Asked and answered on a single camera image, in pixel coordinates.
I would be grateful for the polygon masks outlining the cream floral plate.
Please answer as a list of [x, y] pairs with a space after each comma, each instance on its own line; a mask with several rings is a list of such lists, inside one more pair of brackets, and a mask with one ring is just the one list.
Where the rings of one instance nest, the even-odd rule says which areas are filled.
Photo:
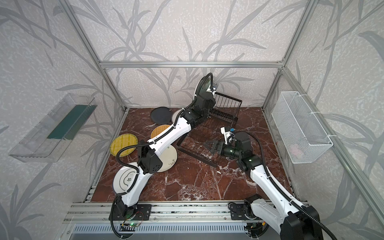
[[160, 160], [162, 161], [163, 165], [158, 170], [158, 173], [162, 173], [165, 171], [168, 171], [170, 168], [172, 168], [177, 159], [178, 159], [178, 153], [175, 147], [168, 146], [163, 153], [159, 156]]

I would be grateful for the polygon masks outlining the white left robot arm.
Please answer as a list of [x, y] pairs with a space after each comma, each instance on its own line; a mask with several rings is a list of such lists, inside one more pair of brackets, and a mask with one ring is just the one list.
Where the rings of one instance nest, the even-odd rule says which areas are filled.
[[[115, 189], [116, 195], [112, 203], [109, 221], [114, 234], [120, 240], [127, 240], [131, 234], [119, 233], [114, 221], [125, 221], [134, 216], [139, 197], [149, 178], [163, 165], [160, 159], [163, 151], [209, 117], [209, 113], [216, 103], [213, 80], [213, 73], [202, 77], [196, 87], [193, 101], [178, 113], [170, 127], [146, 142], [141, 141], [136, 145], [123, 147], [116, 154], [116, 161], [122, 165], [122, 168], [116, 174], [115, 180], [123, 183], [124, 186]], [[121, 153], [132, 148], [138, 150], [138, 162], [130, 164], [122, 162]]]

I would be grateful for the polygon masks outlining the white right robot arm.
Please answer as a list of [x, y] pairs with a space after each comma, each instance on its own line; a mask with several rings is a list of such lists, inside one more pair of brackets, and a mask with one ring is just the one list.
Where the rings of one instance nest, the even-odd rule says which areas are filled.
[[247, 173], [273, 203], [270, 206], [264, 199], [252, 196], [245, 200], [247, 217], [259, 218], [273, 228], [282, 240], [322, 240], [326, 233], [331, 239], [336, 236], [320, 221], [320, 216], [312, 206], [305, 206], [287, 191], [273, 176], [266, 164], [262, 147], [257, 156], [251, 141], [259, 145], [260, 140], [245, 131], [232, 132], [222, 128], [224, 141], [213, 140], [205, 143], [212, 154], [219, 154], [236, 161], [239, 168]]

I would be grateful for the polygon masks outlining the green rim lettered plate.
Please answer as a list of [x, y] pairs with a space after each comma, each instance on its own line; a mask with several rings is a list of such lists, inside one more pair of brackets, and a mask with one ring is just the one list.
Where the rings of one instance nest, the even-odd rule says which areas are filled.
[[210, 77], [210, 75], [206, 75], [199, 81], [196, 87], [193, 103], [196, 102], [198, 96], [200, 96], [202, 93], [210, 92], [211, 88], [212, 88], [212, 78]]

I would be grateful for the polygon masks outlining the yellow woven plate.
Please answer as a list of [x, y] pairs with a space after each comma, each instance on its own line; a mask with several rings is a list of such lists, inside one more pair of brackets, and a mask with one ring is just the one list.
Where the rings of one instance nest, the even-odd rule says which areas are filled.
[[123, 134], [113, 140], [110, 145], [110, 153], [116, 156], [117, 153], [128, 146], [134, 146], [138, 144], [138, 138], [133, 134]]

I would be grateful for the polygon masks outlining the orange woven bamboo plate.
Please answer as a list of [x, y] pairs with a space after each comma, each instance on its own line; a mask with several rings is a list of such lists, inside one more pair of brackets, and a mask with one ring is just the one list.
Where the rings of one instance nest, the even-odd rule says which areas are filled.
[[167, 130], [169, 129], [170, 125], [160, 125], [156, 127], [152, 132], [151, 132], [151, 139], [161, 136], [163, 133], [166, 133]]

